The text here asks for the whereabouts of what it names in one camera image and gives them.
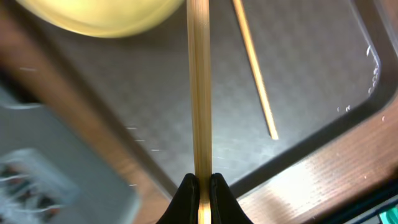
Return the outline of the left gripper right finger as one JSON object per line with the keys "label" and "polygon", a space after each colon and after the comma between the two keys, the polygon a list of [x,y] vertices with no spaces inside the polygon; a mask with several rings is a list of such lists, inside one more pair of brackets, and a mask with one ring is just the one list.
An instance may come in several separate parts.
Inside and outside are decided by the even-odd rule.
{"label": "left gripper right finger", "polygon": [[210,204],[212,224],[252,224],[220,173],[210,178]]}

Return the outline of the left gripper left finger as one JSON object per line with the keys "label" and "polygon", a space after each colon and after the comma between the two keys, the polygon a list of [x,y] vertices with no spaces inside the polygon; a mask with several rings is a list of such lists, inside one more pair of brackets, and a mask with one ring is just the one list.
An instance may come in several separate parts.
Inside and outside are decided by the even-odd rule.
{"label": "left gripper left finger", "polygon": [[157,224],[197,224],[200,186],[194,174],[186,174]]}

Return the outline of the wooden chopstick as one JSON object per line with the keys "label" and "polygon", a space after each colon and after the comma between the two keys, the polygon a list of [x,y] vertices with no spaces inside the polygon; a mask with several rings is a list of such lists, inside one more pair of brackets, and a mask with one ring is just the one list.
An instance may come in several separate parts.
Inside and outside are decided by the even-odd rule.
{"label": "wooden chopstick", "polygon": [[246,53],[248,55],[249,64],[251,66],[254,82],[256,84],[259,100],[261,102],[264,117],[267,123],[269,134],[272,140],[279,140],[279,135],[272,114],[271,106],[269,103],[266,86],[261,73],[261,68],[257,59],[254,42],[252,40],[251,31],[249,28],[248,20],[243,6],[242,0],[233,0],[233,6],[241,30],[241,35],[245,45]]}
{"label": "wooden chopstick", "polygon": [[198,223],[211,223],[211,52],[208,0],[187,1],[188,57],[195,175],[200,185]]}

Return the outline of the yellow round plate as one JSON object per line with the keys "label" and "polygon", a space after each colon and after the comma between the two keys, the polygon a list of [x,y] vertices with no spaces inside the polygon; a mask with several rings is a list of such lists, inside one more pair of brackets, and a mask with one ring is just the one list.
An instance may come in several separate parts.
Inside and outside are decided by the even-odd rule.
{"label": "yellow round plate", "polygon": [[17,0],[59,28],[91,37],[140,34],[168,19],[183,0]]}

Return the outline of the grey plastic dishwasher rack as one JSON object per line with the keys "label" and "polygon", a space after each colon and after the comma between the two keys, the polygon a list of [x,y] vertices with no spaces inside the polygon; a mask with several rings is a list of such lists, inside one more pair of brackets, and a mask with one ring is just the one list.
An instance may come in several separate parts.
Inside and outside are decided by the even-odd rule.
{"label": "grey plastic dishwasher rack", "polygon": [[1,222],[132,223],[137,192],[44,105],[1,87]]}

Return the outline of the dark brown serving tray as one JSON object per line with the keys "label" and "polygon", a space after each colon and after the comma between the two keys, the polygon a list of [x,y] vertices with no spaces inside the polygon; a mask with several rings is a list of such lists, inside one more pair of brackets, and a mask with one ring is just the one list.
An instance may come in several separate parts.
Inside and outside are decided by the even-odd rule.
{"label": "dark brown serving tray", "polygon": [[[169,192],[193,171],[187,16],[121,39],[75,34],[9,7],[58,66],[85,82],[141,145]],[[267,130],[231,1],[210,2],[213,170],[241,196],[383,108],[397,39],[380,1],[244,1],[278,140]]]}

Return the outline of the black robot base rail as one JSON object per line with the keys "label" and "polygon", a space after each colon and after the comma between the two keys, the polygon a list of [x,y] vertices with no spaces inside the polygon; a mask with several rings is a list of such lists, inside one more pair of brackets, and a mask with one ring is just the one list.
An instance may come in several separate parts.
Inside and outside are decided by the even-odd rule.
{"label": "black robot base rail", "polygon": [[397,183],[390,183],[349,203],[322,223],[397,224]]}

